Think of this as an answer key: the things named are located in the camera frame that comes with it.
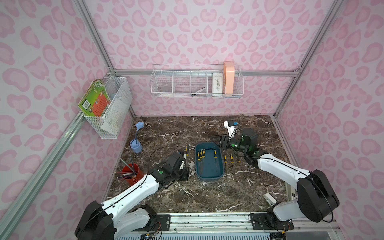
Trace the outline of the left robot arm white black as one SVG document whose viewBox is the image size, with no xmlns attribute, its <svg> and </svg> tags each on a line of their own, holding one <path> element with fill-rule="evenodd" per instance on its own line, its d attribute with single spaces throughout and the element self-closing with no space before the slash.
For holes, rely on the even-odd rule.
<svg viewBox="0 0 384 240">
<path fill-rule="evenodd" d="M 87 205 L 75 230 L 78 240 L 116 240 L 129 232 L 152 228 L 157 213 L 138 204 L 176 181 L 187 181 L 189 150 L 174 152 L 151 168 L 137 183 L 114 198 Z"/>
</svg>

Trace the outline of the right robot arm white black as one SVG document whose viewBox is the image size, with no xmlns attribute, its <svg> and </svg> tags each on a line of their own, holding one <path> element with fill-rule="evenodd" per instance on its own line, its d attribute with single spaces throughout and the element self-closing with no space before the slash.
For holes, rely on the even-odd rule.
<svg viewBox="0 0 384 240">
<path fill-rule="evenodd" d="M 258 135 L 250 128 L 241 134 L 232 131 L 219 141 L 222 150 L 230 149 L 241 154 L 246 163 L 289 184 L 297 192 L 297 198 L 273 204 L 267 210 L 271 223 L 307 218 L 319 223 L 339 207 L 340 201 L 326 174 L 320 170 L 309 171 L 286 163 L 258 146 Z"/>
</svg>

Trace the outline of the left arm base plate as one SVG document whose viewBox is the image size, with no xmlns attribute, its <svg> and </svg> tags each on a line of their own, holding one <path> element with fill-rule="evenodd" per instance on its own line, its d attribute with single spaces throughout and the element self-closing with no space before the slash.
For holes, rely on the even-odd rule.
<svg viewBox="0 0 384 240">
<path fill-rule="evenodd" d="M 135 229 L 134 232 L 153 232 L 159 227 L 163 232 L 167 232 L 170 230 L 170 224 L 171 215 L 157 214 L 155 216 L 151 216 L 149 222 L 143 228 Z"/>
</svg>

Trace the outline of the teal plastic storage box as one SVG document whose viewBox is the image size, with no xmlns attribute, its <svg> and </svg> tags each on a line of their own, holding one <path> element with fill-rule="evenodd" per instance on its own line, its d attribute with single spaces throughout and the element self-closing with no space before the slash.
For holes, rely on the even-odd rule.
<svg viewBox="0 0 384 240">
<path fill-rule="evenodd" d="M 225 173 L 225 168 L 224 168 L 224 162 L 223 162 L 223 155 L 222 151 L 219 148 L 218 145 L 216 145 L 213 142 L 205 142 L 205 143 L 199 143 L 197 144 L 195 148 L 195 154 L 196 154 L 196 167 L 197 167 L 197 151 L 200 152 L 200 150 L 205 149 L 205 165 L 204 165 L 204 172 L 202 175 L 198 175 L 198 178 L 201 181 L 206 181 L 206 182 L 212 182 L 212 181 L 217 181 L 220 178 L 223 177 Z M 218 167 L 218 174 L 215 175 L 215 163 L 214 163 L 214 149 L 217 151 L 217 167 Z"/>
</svg>

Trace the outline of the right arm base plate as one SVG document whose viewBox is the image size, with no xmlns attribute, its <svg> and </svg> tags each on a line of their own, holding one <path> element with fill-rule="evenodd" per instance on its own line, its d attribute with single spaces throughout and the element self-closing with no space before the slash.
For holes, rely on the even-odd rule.
<svg viewBox="0 0 384 240">
<path fill-rule="evenodd" d="M 253 230 L 264 230 L 264 231 L 290 231 L 294 230 L 294 224 L 291 220 L 279 221 L 275 219 L 273 215 L 267 213 L 250 213 L 248 220 L 252 223 Z"/>
</svg>

